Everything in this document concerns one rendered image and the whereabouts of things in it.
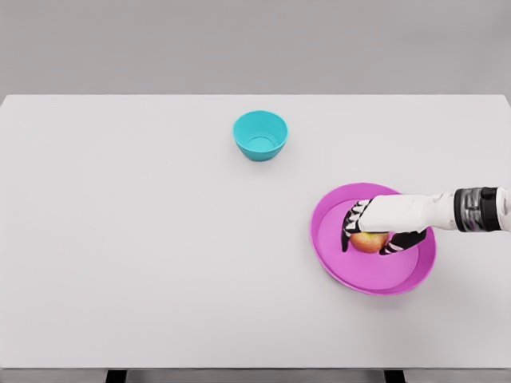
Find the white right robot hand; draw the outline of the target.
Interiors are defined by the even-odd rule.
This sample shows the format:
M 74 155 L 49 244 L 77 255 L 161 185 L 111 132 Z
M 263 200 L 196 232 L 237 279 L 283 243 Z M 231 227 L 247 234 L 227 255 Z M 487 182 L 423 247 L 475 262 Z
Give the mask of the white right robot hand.
M 345 214 L 341 249 L 347 251 L 352 235 L 362 232 L 391 232 L 380 255 L 391 255 L 418 245 L 427 236 L 427 224 L 421 216 L 424 197 L 416 195 L 378 195 L 359 200 Z

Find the red yellow apple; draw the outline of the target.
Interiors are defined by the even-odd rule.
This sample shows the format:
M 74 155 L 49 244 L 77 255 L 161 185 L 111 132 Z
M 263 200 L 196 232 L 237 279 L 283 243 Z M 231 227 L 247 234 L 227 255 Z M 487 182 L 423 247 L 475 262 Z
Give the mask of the red yellow apple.
M 389 233 L 360 232 L 352 234 L 351 245 L 357 250 L 367 254 L 379 253 L 386 245 Z

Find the pink plate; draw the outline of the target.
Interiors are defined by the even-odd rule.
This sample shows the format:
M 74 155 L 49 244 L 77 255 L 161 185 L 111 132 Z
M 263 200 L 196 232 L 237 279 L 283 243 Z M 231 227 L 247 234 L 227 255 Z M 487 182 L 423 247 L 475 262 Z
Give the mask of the pink plate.
M 345 184 L 316 204 L 310 221 L 312 247 L 328 274 L 344 286 L 364 294 L 397 295 L 419 286 L 432 271 L 437 244 L 430 228 L 418 245 L 393 255 L 367 254 L 354 247 L 342 251 L 343 218 L 352 205 L 377 195 L 397 194 L 379 184 Z

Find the blue bowl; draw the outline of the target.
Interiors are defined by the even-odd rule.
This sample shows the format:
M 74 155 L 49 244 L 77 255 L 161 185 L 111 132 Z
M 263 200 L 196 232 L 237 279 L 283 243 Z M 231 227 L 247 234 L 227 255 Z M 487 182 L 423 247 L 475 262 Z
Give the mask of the blue bowl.
M 249 160 L 263 162 L 282 150 L 289 129 L 279 115 L 256 110 L 240 116 L 233 125 L 232 134 L 238 149 Z

